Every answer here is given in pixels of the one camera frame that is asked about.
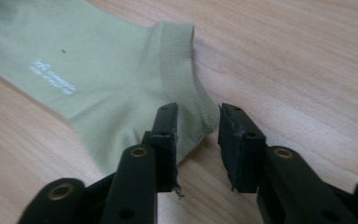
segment metal bolt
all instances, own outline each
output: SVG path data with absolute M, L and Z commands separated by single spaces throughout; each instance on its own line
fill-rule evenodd
M 285 159 L 290 159 L 293 157 L 293 153 L 285 148 L 277 148 L 274 150 L 274 153 L 275 155 Z
M 63 183 L 48 192 L 48 198 L 57 201 L 68 197 L 74 192 L 75 187 L 69 183 Z
M 133 157 L 143 157 L 143 156 L 145 156 L 146 154 L 147 154 L 147 150 L 144 149 L 144 148 L 142 148 L 142 147 L 138 147 L 138 148 L 133 149 L 133 150 L 131 151 L 131 155 L 132 155 Z

